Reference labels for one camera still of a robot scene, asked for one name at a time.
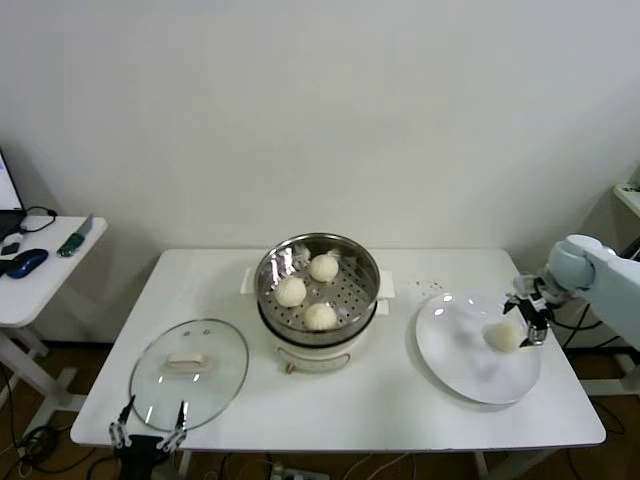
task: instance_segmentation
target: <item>computer mouse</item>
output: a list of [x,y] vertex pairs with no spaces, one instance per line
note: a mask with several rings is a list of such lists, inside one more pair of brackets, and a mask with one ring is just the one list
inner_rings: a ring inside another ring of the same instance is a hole
[[11,278],[24,278],[44,262],[48,256],[49,252],[42,248],[33,248],[22,252],[13,257],[11,260],[13,265],[5,270],[5,274]]

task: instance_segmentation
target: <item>glass pot lid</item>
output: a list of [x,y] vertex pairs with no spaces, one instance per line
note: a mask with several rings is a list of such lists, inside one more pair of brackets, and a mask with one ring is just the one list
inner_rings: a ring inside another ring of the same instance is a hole
[[150,427],[171,431],[184,401],[186,426],[216,418],[240,391],[249,349],[240,331],[222,320],[193,320],[152,342],[131,373],[133,409]]

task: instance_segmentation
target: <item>steamed bun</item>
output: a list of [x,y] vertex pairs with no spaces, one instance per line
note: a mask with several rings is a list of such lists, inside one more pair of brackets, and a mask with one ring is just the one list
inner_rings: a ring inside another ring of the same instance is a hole
[[298,277],[286,277],[276,287],[275,297],[283,307],[297,307],[307,296],[307,287]]
[[333,255],[318,255],[311,260],[309,273],[314,280],[327,283],[336,278],[340,266]]
[[326,303],[315,303],[304,312],[304,326],[309,330],[326,330],[337,322],[336,312]]
[[487,343],[496,350],[511,353],[520,347],[525,339],[524,332],[508,322],[489,327],[485,333]]

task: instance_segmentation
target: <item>white wall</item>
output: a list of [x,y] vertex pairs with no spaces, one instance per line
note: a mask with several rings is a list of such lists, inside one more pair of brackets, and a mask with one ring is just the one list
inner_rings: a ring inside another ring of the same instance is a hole
[[4,1],[0,142],[24,197],[111,224],[40,328],[114,338],[172,246],[331,230],[539,265],[640,159],[638,18],[623,0]]

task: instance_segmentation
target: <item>small white desk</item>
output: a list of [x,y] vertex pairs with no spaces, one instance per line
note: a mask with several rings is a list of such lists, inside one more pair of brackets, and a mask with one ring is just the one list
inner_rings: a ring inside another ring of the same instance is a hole
[[[56,410],[79,411],[85,398],[82,395],[71,395],[66,390],[76,374],[75,369],[64,369],[56,380],[33,361],[36,354],[46,355],[48,349],[28,328],[107,228],[107,222],[103,218],[94,218],[93,228],[78,252],[70,258],[57,257],[56,250],[84,220],[84,217],[57,217],[44,230],[27,233],[16,255],[32,248],[43,248],[49,251],[49,257],[25,278],[15,280],[6,275],[0,277],[0,362],[15,372],[10,380],[11,386],[15,386],[17,377],[20,377],[45,397],[38,413],[27,427],[27,432],[46,424]],[[28,216],[23,225],[34,229],[48,221],[49,217]],[[14,256],[0,256],[0,260],[8,260]],[[2,332],[7,329],[12,329],[11,335],[18,337],[30,348],[29,353],[20,350]],[[6,396],[5,389],[0,395],[0,405]]]
[[[169,250],[149,278],[71,430],[80,444],[110,445],[108,425],[128,402],[136,359],[158,335],[198,318],[233,323],[249,344],[244,387],[217,419],[189,432],[186,450],[487,451],[512,453],[487,478],[515,478],[553,449],[602,442],[605,431],[550,333],[538,384],[520,402],[484,405],[443,385],[415,341],[431,282],[503,295],[517,271],[502,250],[371,250],[393,273],[396,298],[376,317],[366,346],[343,369],[283,373],[255,297],[240,294],[263,250]],[[154,431],[135,415],[131,433]],[[481,455],[477,459],[482,464]]]

